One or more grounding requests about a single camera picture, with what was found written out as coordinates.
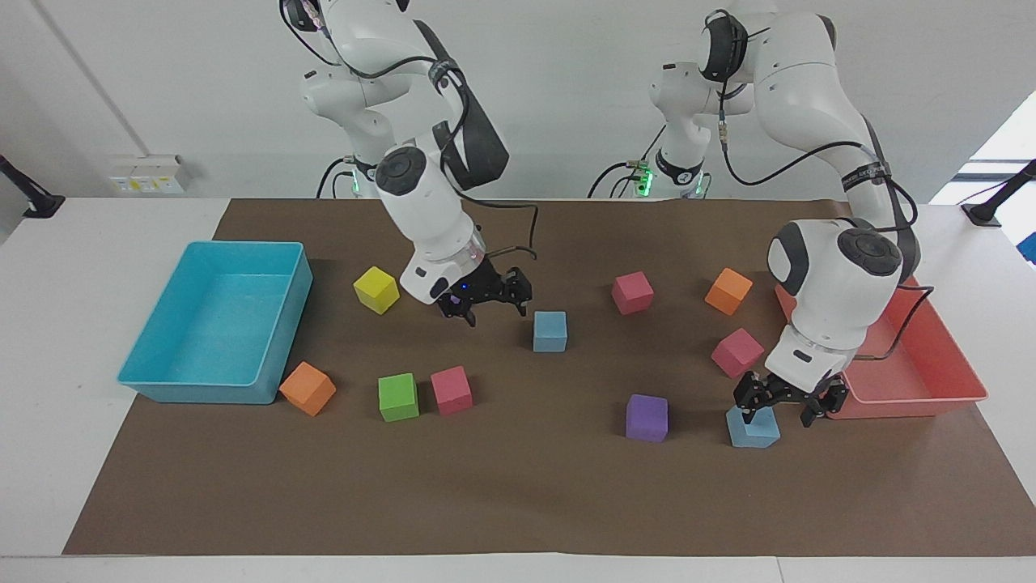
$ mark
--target red plastic bin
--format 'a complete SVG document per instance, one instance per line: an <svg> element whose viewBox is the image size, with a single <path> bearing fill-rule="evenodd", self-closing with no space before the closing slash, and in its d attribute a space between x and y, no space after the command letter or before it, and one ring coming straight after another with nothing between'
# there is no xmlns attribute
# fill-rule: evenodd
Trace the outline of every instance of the red plastic bin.
<svg viewBox="0 0 1036 583"><path fill-rule="evenodd" d="M911 279L908 284L916 286L917 282ZM885 314L867 332L859 354L885 354L919 294L897 289ZM784 318L790 318L796 301L780 285L777 300ZM856 361L843 378L848 397L832 419L933 417L989 397L930 302L918 310L902 344L888 360Z"/></svg>

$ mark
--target green cube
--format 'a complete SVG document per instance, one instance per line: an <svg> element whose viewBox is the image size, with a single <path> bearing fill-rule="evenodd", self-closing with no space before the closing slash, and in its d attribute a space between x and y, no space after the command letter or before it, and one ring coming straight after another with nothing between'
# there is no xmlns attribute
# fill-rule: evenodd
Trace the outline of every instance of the green cube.
<svg viewBox="0 0 1036 583"><path fill-rule="evenodd" d="M402 421L420 416L418 383L413 380L413 375L378 379L378 405L385 421Z"/></svg>

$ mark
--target plastic bin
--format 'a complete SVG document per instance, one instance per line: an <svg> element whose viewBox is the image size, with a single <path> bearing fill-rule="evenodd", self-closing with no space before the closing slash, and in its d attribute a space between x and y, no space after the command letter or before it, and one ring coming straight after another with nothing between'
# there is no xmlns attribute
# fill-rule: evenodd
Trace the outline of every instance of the plastic bin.
<svg viewBox="0 0 1036 583"><path fill-rule="evenodd" d="M119 383L160 403L272 403L312 283L300 242L192 242Z"/></svg>
<svg viewBox="0 0 1036 583"><path fill-rule="evenodd" d="M908 283L917 285L913 278ZM885 314L868 330L859 354L884 354L919 294L896 290ZM790 318L795 298L778 285L777 299L784 317ZM830 415L832 419L933 417L989 397L930 302L918 310L899 349L888 360L856 361L842 378L848 397L842 410Z"/></svg>

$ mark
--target power socket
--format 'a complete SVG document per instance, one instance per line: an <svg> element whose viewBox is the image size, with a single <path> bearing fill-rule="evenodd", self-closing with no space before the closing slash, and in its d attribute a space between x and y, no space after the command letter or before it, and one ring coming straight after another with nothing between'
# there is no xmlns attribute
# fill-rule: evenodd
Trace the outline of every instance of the power socket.
<svg viewBox="0 0 1036 583"><path fill-rule="evenodd" d="M115 156L108 179L120 194L184 194L189 176L179 157Z"/></svg>

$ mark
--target purple cube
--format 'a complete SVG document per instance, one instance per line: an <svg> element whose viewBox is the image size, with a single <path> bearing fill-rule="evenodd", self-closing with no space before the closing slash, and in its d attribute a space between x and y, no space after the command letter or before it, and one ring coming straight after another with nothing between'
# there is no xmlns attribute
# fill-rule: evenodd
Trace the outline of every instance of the purple cube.
<svg viewBox="0 0 1036 583"><path fill-rule="evenodd" d="M661 443L669 433L669 402L657 397L633 396L626 406L626 437Z"/></svg>

